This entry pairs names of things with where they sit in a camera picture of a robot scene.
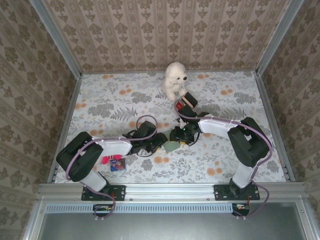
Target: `patterned wallpaper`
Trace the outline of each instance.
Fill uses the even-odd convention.
[[[304,1],[263,80],[295,177],[320,219],[320,1]]]
[[[82,72],[255,69],[289,0],[44,0]]]
[[[47,181],[75,79],[28,0],[0,1],[0,239],[19,239]]]

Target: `floral fabric surface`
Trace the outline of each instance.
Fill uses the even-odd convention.
[[[138,117],[146,114],[156,117],[158,132],[173,129],[178,125],[177,115],[161,91],[164,77],[165,73],[83,75],[67,143],[82,131],[95,137],[119,137],[135,129]],[[198,100],[197,113],[230,120],[252,117],[274,146],[252,72],[192,72],[186,88]],[[239,163],[229,139],[212,134],[201,134],[195,145],[181,145],[173,152],[162,147],[150,157],[125,158],[126,170],[111,172],[109,163],[95,168],[111,183],[225,183]],[[259,168],[255,181],[285,181],[276,150]],[[55,182],[68,182],[61,167]]]

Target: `polar bear toy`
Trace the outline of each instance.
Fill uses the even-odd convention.
[[[174,102],[177,99],[175,93],[179,93],[179,96],[182,97],[188,92],[185,88],[186,80],[185,66],[180,62],[173,62],[165,70],[165,79],[161,86],[162,92],[170,101]]]

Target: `purple cable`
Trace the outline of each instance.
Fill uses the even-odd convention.
[[[142,140],[146,140],[146,139],[149,139],[151,138],[152,136],[154,136],[156,133],[157,133],[157,130],[158,130],[158,121],[157,119],[154,117],[154,116],[151,116],[151,115],[143,115],[141,117],[139,117],[136,121],[136,128],[138,129],[138,122],[140,119],[142,118],[145,118],[145,117],[150,117],[152,118],[154,121],[155,121],[155,130],[153,131],[153,133],[151,133],[149,136],[145,136],[145,137],[141,137],[141,138],[130,138],[130,141],[142,141]],[[79,151],[74,155],[74,157],[72,158],[72,160],[70,161],[68,167],[66,168],[66,171],[65,171],[65,178],[67,180],[71,180],[70,177],[69,177],[69,172],[70,172],[70,169],[72,167],[72,165],[74,164],[74,162],[76,161],[77,157],[80,155],[80,153],[82,153],[88,146],[90,146],[91,144],[93,143],[96,143],[96,142],[101,142],[101,141],[107,141],[107,140],[112,140],[112,141],[115,141],[115,140],[121,140],[121,141],[128,141],[127,138],[121,138],[121,137],[103,137],[103,138],[97,138],[97,139],[94,139],[94,140],[91,140],[89,142],[87,142],[82,148],[79,149]],[[88,186],[85,186],[87,189],[89,189],[91,192],[93,192],[94,194],[98,194],[98,195],[102,195],[102,196],[106,196],[108,197],[109,199],[112,200],[113,204],[112,204],[112,209],[111,211],[104,217],[104,218],[108,218],[112,213],[113,211],[115,210],[116,208],[116,200],[110,196],[109,194],[106,194],[106,193],[102,193],[102,192],[98,192],[98,191],[95,191],[93,190],[91,187],[88,187]],[[95,217],[97,217],[97,209],[99,209],[99,207],[97,207],[96,209],[94,209],[94,213],[93,215]]]
[[[224,119],[224,118],[220,118],[220,117],[216,117],[216,116],[202,116],[202,117],[190,117],[190,116],[185,116],[185,115],[181,114],[181,113],[178,111],[177,107],[176,107],[178,101],[179,101],[179,100],[177,100],[177,101],[174,102],[174,110],[175,110],[175,112],[176,112],[180,117],[183,117],[184,119],[191,119],[191,120],[211,119],[211,120],[217,120],[217,121],[225,122],[225,123],[228,123],[228,124],[236,124],[236,125],[239,125],[239,126],[241,126],[241,127],[244,127],[244,128],[246,128],[246,129],[251,130],[251,131],[254,132],[255,134],[259,135],[259,137],[261,137],[261,138],[265,141],[265,143],[267,144],[267,146],[268,146],[268,148],[269,148],[269,155],[268,155],[264,160],[262,160],[262,161],[260,161],[260,162],[258,162],[258,163],[256,164],[255,169],[253,170],[253,173],[252,173],[252,175],[251,175],[251,177],[250,177],[250,180],[251,180],[251,182],[252,182],[254,185],[256,185],[258,188],[262,188],[263,190],[266,191],[266,198],[265,198],[264,202],[262,203],[262,205],[259,207],[259,209],[258,209],[257,211],[255,211],[255,212],[253,212],[253,213],[251,213],[251,214],[249,214],[249,215],[247,215],[247,216],[243,216],[243,215],[240,214],[239,212],[234,211],[236,214],[238,214],[238,215],[239,215],[240,217],[242,217],[242,218],[252,217],[252,216],[254,216],[255,214],[257,214],[257,213],[262,209],[262,207],[267,203],[267,201],[268,201],[268,199],[269,199],[269,196],[270,196],[269,191],[268,191],[265,187],[263,187],[263,186],[261,186],[261,185],[259,185],[259,184],[257,184],[257,183],[254,182],[254,177],[255,177],[255,175],[256,175],[256,173],[257,173],[257,171],[258,171],[259,166],[261,166],[262,164],[264,164],[265,162],[267,162],[267,161],[272,157],[273,148],[272,148],[271,143],[269,142],[269,140],[268,140],[263,134],[261,134],[259,131],[257,131],[256,129],[254,129],[254,128],[250,127],[250,126],[247,126],[247,125],[245,125],[245,124],[242,124],[241,122],[238,122],[238,121],[228,120],[228,119]]]

